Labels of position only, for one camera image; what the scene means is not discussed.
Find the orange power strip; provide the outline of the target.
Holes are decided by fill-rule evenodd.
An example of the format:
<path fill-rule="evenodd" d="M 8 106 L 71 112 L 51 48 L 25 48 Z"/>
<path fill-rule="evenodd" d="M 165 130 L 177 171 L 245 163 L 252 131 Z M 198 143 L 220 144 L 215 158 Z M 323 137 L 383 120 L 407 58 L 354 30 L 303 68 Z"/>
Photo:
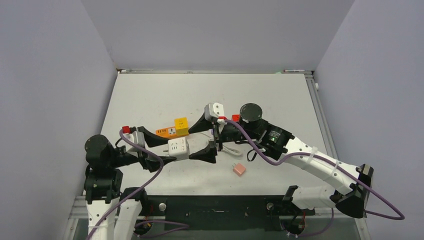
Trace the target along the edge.
<path fill-rule="evenodd" d="M 157 136 L 167 138 L 167 139 L 174 139 L 178 137 L 176 128 L 174 126 L 158 129 L 155 131 L 155 134 Z"/>

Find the white cube plug adapter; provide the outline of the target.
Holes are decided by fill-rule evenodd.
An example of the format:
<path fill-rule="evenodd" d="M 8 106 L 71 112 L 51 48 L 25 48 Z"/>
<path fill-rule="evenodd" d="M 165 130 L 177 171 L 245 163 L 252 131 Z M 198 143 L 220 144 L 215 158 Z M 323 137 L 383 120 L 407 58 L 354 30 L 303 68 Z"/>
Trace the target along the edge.
<path fill-rule="evenodd" d="M 168 156 L 176 158 L 177 161 L 189 158 L 190 146 L 186 137 L 178 137 L 168 140 L 167 147 Z"/>

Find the yellow cube plug adapter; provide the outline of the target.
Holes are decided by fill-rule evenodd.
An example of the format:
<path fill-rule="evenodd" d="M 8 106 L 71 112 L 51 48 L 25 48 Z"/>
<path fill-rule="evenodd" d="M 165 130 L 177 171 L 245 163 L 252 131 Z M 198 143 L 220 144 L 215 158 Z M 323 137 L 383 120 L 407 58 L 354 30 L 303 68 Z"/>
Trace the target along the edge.
<path fill-rule="evenodd" d="M 178 137 L 189 135 L 189 123 L 186 117 L 174 119 L 175 131 Z"/>

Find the red cube plug adapter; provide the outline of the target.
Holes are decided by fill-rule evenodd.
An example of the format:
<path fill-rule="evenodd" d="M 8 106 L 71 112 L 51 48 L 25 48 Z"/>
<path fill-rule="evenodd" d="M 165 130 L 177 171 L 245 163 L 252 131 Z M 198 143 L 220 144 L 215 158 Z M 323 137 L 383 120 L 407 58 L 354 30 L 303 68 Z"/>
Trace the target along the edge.
<path fill-rule="evenodd" d="M 240 121 L 240 115 L 239 114 L 233 114 L 231 116 L 231 120 L 238 123 Z"/>

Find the pink cube plug adapter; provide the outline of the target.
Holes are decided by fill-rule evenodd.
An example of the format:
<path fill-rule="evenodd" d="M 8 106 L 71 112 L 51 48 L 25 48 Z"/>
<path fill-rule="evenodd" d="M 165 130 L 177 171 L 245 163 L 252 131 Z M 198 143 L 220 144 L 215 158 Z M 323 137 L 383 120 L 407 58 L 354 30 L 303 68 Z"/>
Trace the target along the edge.
<path fill-rule="evenodd" d="M 234 164 L 232 166 L 232 171 L 238 176 L 241 177 L 246 172 L 246 167 L 241 163 Z"/>

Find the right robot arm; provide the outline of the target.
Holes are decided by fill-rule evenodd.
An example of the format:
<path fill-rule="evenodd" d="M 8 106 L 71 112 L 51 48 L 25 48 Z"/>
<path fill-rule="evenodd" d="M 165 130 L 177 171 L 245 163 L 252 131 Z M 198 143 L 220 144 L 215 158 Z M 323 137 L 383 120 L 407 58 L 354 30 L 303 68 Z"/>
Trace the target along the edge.
<path fill-rule="evenodd" d="M 231 119 L 224 115 L 221 103 L 209 103 L 200 119 L 189 128 L 190 134 L 210 130 L 212 141 L 200 160 L 216 162 L 223 144 L 249 144 L 256 155 L 273 166 L 288 163 L 327 183 L 323 187 L 290 186 L 282 207 L 289 214 L 314 208 L 336 208 L 361 219 L 372 188 L 374 169 L 343 163 L 309 146 L 291 132 L 262 118 L 263 110 L 255 103 L 244 104 Z"/>

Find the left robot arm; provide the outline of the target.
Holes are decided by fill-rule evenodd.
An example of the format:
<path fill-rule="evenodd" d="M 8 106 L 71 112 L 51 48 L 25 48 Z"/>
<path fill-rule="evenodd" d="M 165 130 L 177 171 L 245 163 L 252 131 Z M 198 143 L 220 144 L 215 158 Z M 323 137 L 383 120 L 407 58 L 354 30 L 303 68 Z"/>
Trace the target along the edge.
<path fill-rule="evenodd" d="M 173 156 L 159 156 L 145 148 L 166 145 L 143 126 L 121 128 L 120 140 L 126 146 L 111 144 L 102 134 L 93 135 L 85 145 L 85 203 L 88 212 L 88 240 L 130 240 L 139 215 L 148 211 L 150 202 L 145 190 L 163 167 L 176 161 Z M 140 164 L 154 175 L 140 187 L 121 189 L 124 174 L 121 167 Z"/>

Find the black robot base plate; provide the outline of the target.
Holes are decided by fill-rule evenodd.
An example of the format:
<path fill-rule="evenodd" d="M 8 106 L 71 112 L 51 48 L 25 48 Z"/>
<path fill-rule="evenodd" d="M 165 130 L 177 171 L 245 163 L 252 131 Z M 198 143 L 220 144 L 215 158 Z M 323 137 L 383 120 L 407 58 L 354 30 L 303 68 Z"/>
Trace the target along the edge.
<path fill-rule="evenodd" d="M 283 195 L 149 195 L 139 219 L 164 219 L 190 230 L 279 231 L 314 210 L 301 210 Z"/>

